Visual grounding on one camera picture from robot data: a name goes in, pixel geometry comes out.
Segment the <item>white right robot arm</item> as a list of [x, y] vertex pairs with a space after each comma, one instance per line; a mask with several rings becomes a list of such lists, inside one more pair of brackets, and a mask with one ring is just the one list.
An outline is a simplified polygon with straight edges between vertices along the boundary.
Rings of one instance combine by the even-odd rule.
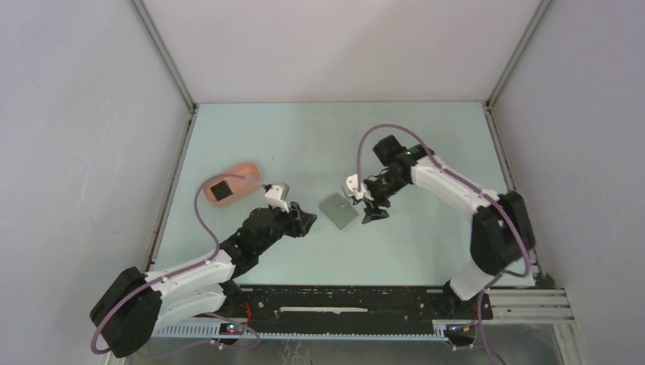
[[523, 272], [531, 272], [529, 251], [535, 236], [526, 203], [518, 192], [498, 194], [473, 183], [448, 167], [432, 150], [420, 143], [407, 148], [389, 135], [374, 147], [383, 169], [365, 179], [354, 174], [344, 184], [353, 203], [364, 203], [365, 224], [385, 219], [390, 198], [407, 186], [425, 189], [462, 212], [471, 223], [470, 258], [458, 275], [444, 286], [442, 306], [445, 313], [461, 318], [473, 307], [472, 298], [490, 286], [509, 266], [523, 262]]

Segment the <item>pink oval tray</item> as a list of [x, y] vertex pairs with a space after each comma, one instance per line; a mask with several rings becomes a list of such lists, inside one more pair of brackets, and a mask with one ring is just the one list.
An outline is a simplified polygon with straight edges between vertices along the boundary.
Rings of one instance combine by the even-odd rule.
[[[210, 187], [221, 180], [227, 180], [233, 192], [232, 196], [223, 201], [215, 202]], [[205, 182], [202, 192], [207, 201], [215, 208], [223, 208], [244, 198], [259, 189], [262, 180], [262, 173], [253, 162], [239, 163], [217, 176], [213, 176]]]

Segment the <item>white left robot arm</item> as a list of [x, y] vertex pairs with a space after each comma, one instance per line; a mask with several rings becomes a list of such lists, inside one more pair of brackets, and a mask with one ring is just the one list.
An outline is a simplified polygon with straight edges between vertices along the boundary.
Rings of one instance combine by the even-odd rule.
[[252, 210], [231, 236], [192, 261], [161, 271], [122, 271], [90, 312], [96, 327], [91, 350], [127, 357], [166, 326], [201, 314], [237, 313], [243, 299], [235, 278], [280, 239], [305, 237], [316, 223], [317, 216], [298, 203], [288, 207]]

